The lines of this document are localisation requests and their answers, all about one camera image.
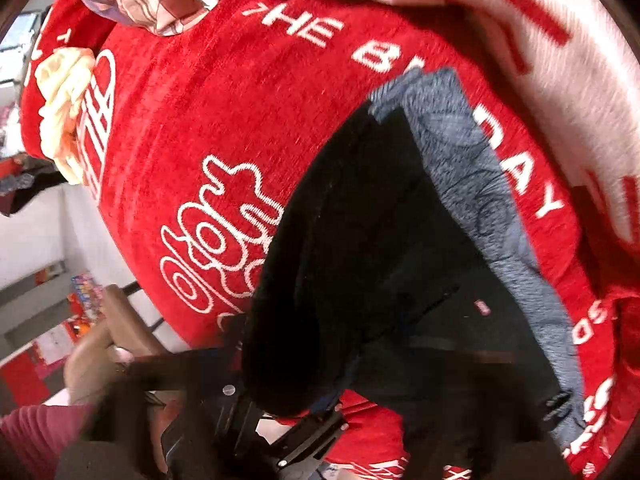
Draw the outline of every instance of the red blanket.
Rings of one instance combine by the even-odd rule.
[[[565,455],[585,476],[602,469],[637,407],[636,267],[614,253],[587,195],[574,190],[574,202],[461,9],[221,0],[197,27],[160,38],[80,5],[57,1],[37,49],[42,58],[64,44],[100,51],[78,124],[89,187],[140,284],[193,346],[215,342],[225,319],[248,307],[295,185],[368,93],[410,66],[452,66],[510,176],[541,271],[575,323],[587,428]],[[34,154],[40,106],[27,86],[23,135]],[[577,207],[593,222],[578,221]],[[351,428],[332,462],[372,478],[400,474],[399,418],[351,393],[343,400]]]

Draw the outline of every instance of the white wall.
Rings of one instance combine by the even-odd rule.
[[[0,216],[0,288],[64,259],[62,192],[47,189],[18,214]]]
[[[88,270],[101,285],[119,286],[135,277],[107,230],[100,212],[84,186],[66,186],[63,203],[63,244],[67,267],[74,273]]]
[[[0,333],[6,334],[36,314],[63,301],[71,292],[71,274],[64,272],[0,306]]]

